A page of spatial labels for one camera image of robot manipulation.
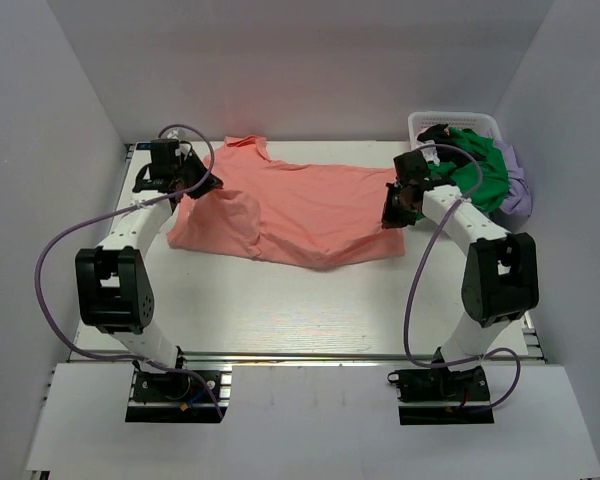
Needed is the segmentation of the salmon pink t shirt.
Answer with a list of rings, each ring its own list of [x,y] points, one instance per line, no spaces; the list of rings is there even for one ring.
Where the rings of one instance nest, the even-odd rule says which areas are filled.
[[[228,137],[204,162],[223,185],[182,198],[173,249],[315,270],[405,253],[402,232],[381,225],[391,169],[275,160],[257,136]]]

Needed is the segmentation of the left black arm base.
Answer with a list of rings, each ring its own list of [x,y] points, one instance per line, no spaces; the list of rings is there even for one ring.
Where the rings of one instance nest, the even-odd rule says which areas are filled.
[[[125,421],[145,424],[219,424],[230,397],[230,372],[168,373],[133,362]]]

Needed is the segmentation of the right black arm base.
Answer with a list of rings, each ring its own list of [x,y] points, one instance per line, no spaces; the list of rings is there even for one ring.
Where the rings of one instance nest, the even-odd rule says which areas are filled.
[[[491,393],[480,364],[468,364],[464,370],[394,370],[387,382],[397,390],[401,426],[494,423]]]

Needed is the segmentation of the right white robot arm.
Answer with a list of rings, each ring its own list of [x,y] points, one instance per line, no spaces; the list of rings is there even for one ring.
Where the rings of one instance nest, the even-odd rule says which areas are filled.
[[[472,203],[480,181],[462,191],[452,180],[433,175],[423,151],[417,147],[394,158],[396,177],[387,186],[382,225],[412,226],[419,216],[436,225],[408,291],[405,334],[410,332],[417,287],[438,237],[446,234],[465,256],[463,313],[439,348],[438,361],[427,365],[435,369],[433,390],[452,399],[468,385],[465,371],[498,354],[493,343],[500,333],[538,305],[536,243],[527,233],[513,234],[493,223]]]

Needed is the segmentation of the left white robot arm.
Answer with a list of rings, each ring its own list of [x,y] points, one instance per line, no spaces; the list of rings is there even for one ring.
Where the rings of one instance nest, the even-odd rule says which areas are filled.
[[[186,196],[198,199],[223,186],[205,167],[190,142],[156,139],[146,145],[150,162],[140,168],[131,188],[130,209],[94,248],[75,257],[80,317],[130,354],[165,366],[157,387],[179,399],[191,387],[180,367],[180,351],[153,319],[154,293],[144,264],[153,240]]]

